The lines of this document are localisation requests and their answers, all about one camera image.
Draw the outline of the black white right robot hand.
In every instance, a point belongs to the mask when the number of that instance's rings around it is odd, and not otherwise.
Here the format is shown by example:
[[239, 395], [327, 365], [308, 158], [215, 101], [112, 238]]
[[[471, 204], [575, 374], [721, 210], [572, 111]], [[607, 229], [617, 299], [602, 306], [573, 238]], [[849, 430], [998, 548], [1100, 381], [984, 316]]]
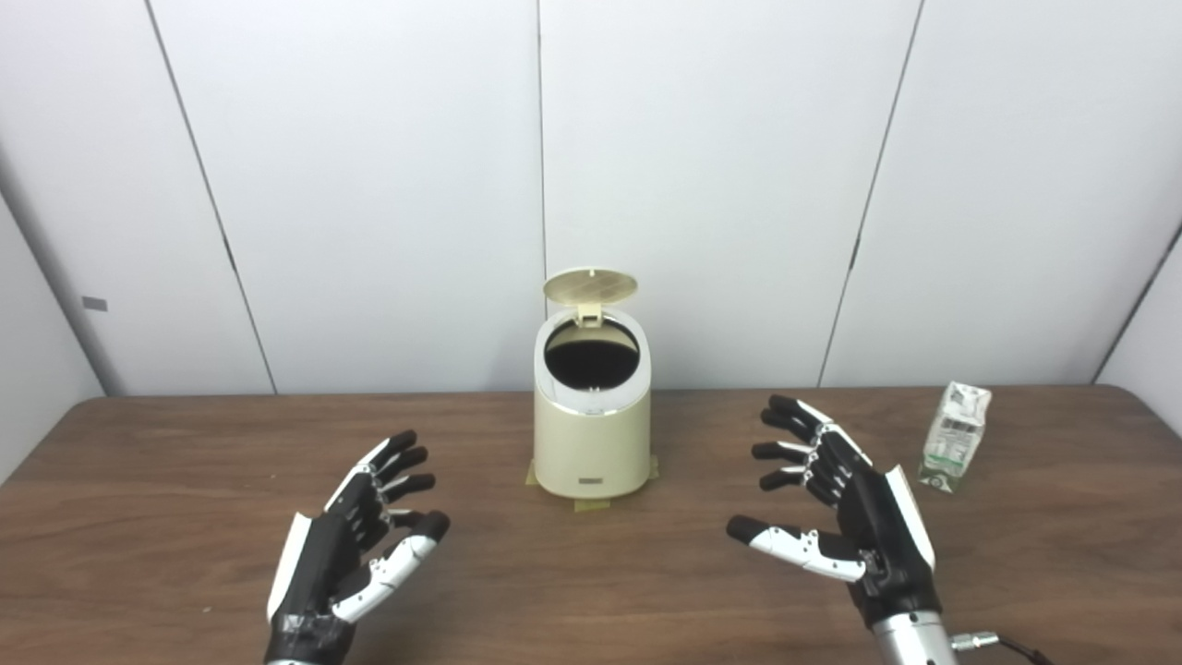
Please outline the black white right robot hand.
[[771, 395], [760, 418], [793, 437], [752, 446], [753, 458], [784, 463], [759, 480], [761, 490], [803, 488], [834, 511], [838, 530], [736, 514], [726, 533], [751, 549], [844, 582], [869, 628], [896, 615], [941, 614], [935, 550], [902, 467], [878, 470], [836, 420], [797, 397]]

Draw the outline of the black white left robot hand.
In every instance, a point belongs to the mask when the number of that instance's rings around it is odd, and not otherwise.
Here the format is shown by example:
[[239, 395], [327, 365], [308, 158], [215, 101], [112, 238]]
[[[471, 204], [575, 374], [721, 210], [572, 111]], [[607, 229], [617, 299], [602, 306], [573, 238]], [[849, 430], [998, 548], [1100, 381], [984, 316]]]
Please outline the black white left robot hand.
[[271, 581], [265, 664], [342, 664], [363, 617], [384, 604], [442, 542], [443, 511], [392, 508], [435, 487], [410, 429], [392, 433], [358, 459], [322, 513], [296, 514]]

